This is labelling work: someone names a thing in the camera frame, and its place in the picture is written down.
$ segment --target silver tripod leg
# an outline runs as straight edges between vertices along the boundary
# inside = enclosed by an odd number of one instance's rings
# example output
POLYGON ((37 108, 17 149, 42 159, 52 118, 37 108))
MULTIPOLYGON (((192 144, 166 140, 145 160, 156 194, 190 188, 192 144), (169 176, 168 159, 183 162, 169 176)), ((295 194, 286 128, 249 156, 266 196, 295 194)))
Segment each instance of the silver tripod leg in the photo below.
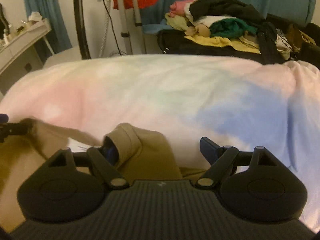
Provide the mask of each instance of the silver tripod leg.
POLYGON ((139 32, 141 35, 141 51, 143 54, 146 54, 146 44, 143 36, 143 30, 142 30, 142 22, 141 22, 141 15, 138 5, 138 0, 132 0, 133 2, 133 10, 134 10, 134 18, 135 18, 135 25, 139 28, 139 32))
POLYGON ((124 1, 118 0, 119 12, 120 12, 120 20, 122 26, 121 36, 124 38, 125 49, 128 55, 132 55, 132 47, 130 41, 130 34, 127 27, 127 19, 125 16, 125 9, 124 9, 124 1))

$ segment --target black cable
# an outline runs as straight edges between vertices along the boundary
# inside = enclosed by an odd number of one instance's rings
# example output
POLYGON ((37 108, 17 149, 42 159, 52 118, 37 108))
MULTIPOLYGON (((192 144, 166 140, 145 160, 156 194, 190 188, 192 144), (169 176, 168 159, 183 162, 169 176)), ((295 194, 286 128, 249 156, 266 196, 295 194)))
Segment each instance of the black cable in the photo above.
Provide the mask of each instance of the black cable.
POLYGON ((112 27, 112 32, 113 32, 113 35, 114 35, 115 40, 116 40, 116 44, 117 44, 117 48, 118 48, 119 54, 120 54, 120 56, 122 56, 121 51, 120 51, 120 48, 119 48, 118 40, 117 40, 117 37, 116 37, 115 29, 114 29, 114 27, 113 27, 113 22, 112 22, 111 15, 110 15, 110 13, 109 13, 109 11, 108 11, 108 8, 107 8, 107 5, 106 5, 105 0, 102 0, 102 1, 103 1, 103 4, 104 4, 104 7, 106 8, 106 11, 107 11, 107 13, 108 13, 108 15, 109 15, 109 18, 110 18, 111 27, 112 27))

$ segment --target clothing label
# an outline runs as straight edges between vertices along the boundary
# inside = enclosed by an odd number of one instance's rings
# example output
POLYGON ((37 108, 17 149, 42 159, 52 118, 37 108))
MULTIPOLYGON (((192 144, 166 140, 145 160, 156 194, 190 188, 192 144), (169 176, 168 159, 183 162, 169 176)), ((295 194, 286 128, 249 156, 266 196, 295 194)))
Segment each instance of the clothing label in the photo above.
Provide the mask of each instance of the clothing label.
POLYGON ((68 138, 68 144, 66 147, 70 148, 71 152, 73 153, 81 153, 81 152, 86 152, 87 149, 93 146, 78 142, 76 140, 73 140, 72 138, 68 138))

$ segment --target tie-dye bedsheet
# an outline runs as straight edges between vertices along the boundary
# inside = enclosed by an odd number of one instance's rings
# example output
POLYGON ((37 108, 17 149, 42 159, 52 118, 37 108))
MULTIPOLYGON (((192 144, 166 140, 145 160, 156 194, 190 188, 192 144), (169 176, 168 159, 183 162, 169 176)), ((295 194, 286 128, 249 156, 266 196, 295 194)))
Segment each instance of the tie-dye bedsheet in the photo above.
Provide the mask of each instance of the tie-dye bedsheet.
POLYGON ((265 146, 307 187, 300 219, 319 230, 320 72, 308 63, 174 55, 66 63, 22 78, 0 112, 98 139, 122 122, 156 130, 180 166, 208 167, 202 136, 240 150, 265 146))

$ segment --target table leg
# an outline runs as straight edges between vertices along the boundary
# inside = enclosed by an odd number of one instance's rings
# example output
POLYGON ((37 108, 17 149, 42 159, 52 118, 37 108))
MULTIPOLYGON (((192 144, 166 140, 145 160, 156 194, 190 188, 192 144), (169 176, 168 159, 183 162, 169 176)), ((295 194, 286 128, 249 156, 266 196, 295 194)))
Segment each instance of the table leg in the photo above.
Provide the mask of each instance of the table leg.
POLYGON ((49 43, 49 41, 48 41, 46 36, 43 36, 43 40, 44 40, 45 44, 47 44, 47 47, 50 50, 51 54, 55 55, 55 53, 53 52, 53 49, 51 48, 50 43, 49 43))

